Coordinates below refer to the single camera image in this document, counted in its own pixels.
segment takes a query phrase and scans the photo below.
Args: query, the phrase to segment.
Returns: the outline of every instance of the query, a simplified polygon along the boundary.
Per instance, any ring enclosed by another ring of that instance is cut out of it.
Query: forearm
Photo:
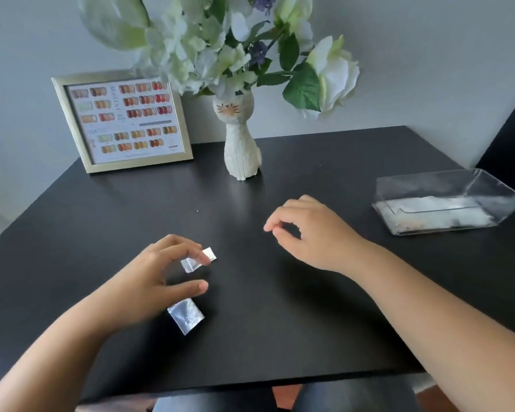
[[[385,249],[348,274],[462,412],[515,411],[515,333]]]
[[[72,412],[107,334],[83,300],[58,318],[0,381],[0,412]]]

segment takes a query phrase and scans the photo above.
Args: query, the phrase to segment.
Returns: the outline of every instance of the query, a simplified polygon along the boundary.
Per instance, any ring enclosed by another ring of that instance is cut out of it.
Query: gray wall
[[[0,0],[0,214],[12,220],[77,157],[49,78],[124,68],[80,24],[76,0]],[[326,121],[281,87],[255,90],[255,137],[406,124],[474,165],[515,106],[515,0],[315,0],[318,37],[345,34],[358,91]],[[224,138],[209,98],[184,100],[193,142]]]

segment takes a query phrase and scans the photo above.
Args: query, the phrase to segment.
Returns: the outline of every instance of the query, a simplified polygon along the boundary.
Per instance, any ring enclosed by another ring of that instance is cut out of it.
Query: picture frame
[[[181,97],[131,70],[53,77],[87,173],[193,158]]]

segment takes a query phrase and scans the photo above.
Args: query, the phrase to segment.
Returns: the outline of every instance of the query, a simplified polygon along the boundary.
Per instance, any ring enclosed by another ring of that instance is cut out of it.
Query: hand
[[[203,280],[165,285],[165,267],[186,257],[203,265],[210,264],[200,244],[177,235],[167,235],[144,249],[81,304],[98,321],[96,326],[107,332],[152,318],[183,299],[207,291],[208,283]]]
[[[295,224],[302,234],[295,238],[282,228],[283,222]],[[278,243],[296,259],[315,268],[351,276],[364,257],[375,246],[363,239],[334,211],[315,198],[303,195],[289,199],[275,210],[264,226],[272,231]]]

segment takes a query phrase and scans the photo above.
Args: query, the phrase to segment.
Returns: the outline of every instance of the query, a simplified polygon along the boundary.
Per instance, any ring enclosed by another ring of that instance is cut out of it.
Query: transparent tray
[[[494,227],[515,212],[515,190],[482,169],[385,176],[372,206],[393,235]]]

